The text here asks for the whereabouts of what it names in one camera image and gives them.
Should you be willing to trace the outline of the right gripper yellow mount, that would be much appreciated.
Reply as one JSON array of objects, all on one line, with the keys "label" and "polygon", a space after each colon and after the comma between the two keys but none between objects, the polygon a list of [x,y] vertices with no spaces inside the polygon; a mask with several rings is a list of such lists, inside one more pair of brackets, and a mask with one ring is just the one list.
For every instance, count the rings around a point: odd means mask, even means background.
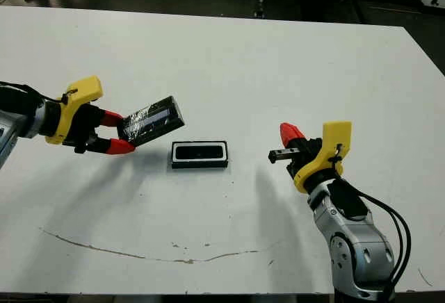
[{"label": "right gripper yellow mount", "polygon": [[289,160],[286,169],[300,192],[311,192],[323,181],[343,173],[342,160],[350,150],[352,123],[334,121],[323,124],[320,138],[306,138],[297,126],[280,124],[283,149],[269,151],[268,160]]}]

